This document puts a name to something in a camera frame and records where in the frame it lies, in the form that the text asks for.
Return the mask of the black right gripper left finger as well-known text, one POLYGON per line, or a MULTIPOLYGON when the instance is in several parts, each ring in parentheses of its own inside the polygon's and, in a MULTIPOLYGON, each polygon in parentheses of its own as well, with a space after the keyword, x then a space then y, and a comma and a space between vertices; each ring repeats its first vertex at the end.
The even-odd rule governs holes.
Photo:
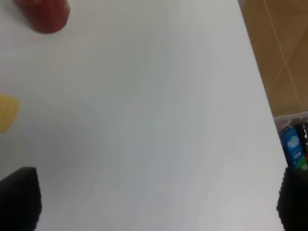
POLYGON ((0 181, 2 231, 34 231, 41 212, 41 191, 35 167, 22 167, 0 181))

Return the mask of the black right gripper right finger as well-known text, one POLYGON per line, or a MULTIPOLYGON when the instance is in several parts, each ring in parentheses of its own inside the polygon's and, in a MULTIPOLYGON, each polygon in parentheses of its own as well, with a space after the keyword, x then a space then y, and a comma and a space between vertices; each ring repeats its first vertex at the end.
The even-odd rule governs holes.
POLYGON ((287 167, 277 202, 277 212, 285 231, 308 229, 308 172, 287 167))

